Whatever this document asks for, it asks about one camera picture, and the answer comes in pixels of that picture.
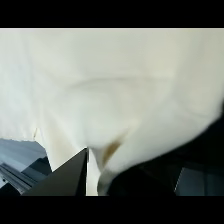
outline white fabric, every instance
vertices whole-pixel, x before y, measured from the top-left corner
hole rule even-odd
[[[90,147],[103,194],[219,117],[223,60],[223,29],[1,29],[0,137],[38,141],[53,170]]]

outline white cloth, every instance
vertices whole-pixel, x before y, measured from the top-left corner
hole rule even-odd
[[[91,148],[103,194],[219,117],[223,60],[223,29],[1,29],[0,137],[38,141],[53,170]]]

